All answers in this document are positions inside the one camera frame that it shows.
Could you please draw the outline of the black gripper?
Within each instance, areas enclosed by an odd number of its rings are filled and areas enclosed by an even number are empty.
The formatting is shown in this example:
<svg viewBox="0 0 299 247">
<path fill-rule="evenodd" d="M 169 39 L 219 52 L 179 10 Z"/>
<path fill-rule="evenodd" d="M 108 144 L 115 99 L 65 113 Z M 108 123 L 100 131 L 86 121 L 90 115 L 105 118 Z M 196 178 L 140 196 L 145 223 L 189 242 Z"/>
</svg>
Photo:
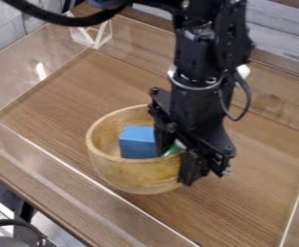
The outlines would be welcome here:
<svg viewBox="0 0 299 247">
<path fill-rule="evenodd" d="M 231 169 L 236 148 L 224 128 L 224 119 L 235 80 L 225 74 L 196 80 L 171 66 L 168 82 L 169 90 L 157 87 L 149 90 L 148 113 L 155 121 L 157 155 L 167 152 L 175 139 L 185 146 L 177 181 L 191 186 L 209 172 L 221 178 Z"/>
</svg>

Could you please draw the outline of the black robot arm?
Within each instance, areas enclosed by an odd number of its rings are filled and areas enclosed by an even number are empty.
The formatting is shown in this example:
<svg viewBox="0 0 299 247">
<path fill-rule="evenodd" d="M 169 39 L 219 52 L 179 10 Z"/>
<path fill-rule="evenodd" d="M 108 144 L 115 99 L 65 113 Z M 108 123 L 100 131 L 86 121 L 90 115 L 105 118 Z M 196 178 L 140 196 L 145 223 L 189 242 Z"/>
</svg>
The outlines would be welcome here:
<svg viewBox="0 0 299 247">
<path fill-rule="evenodd" d="M 171 89 L 149 90 L 148 113 L 155 121 L 157 150 L 181 143 L 177 181 L 192 184 L 209 173 L 224 177 L 236 148 L 224 129 L 243 115 L 232 115 L 233 92 L 252 99 L 240 68 L 249 62 L 253 41 L 245 24 L 247 0 L 86 0 L 115 11 L 141 4 L 171 14 L 175 33 Z"/>
</svg>

